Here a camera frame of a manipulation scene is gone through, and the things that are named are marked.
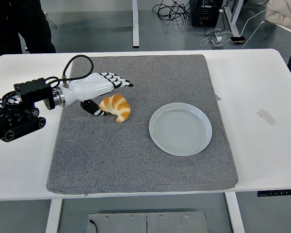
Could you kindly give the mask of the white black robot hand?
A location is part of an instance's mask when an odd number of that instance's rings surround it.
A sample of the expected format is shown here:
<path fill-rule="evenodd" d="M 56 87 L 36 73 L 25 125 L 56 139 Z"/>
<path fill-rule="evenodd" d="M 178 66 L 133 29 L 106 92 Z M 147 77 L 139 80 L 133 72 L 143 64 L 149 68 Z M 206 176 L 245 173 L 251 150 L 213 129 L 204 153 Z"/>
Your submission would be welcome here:
<path fill-rule="evenodd" d="M 105 116 L 107 112 L 101 110 L 92 99 L 124 86 L 132 87 L 133 84 L 114 73 L 93 73 L 89 77 L 71 81 L 68 88 L 59 86 L 60 106 L 66 107 L 79 100 L 81 107 L 88 113 L 95 116 Z"/>

